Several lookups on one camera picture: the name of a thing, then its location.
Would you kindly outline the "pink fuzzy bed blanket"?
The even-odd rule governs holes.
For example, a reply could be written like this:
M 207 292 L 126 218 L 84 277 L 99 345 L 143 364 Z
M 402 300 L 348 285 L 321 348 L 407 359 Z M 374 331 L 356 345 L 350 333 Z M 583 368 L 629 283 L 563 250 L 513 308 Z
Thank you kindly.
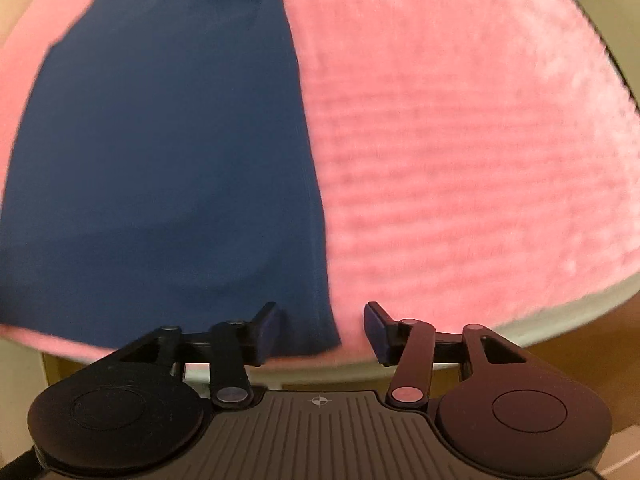
M 361 312 L 536 344 L 639 287 L 639 115 L 572 0 L 284 0 L 341 345 Z

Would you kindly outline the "navy blue shirt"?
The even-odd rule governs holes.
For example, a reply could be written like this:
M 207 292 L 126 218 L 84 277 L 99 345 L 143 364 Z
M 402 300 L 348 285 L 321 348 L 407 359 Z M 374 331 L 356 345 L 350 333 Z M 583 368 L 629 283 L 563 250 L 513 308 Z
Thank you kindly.
M 340 336 L 283 0 L 93 0 L 27 101 L 1 213 L 1 321 L 116 349 L 283 315 Z

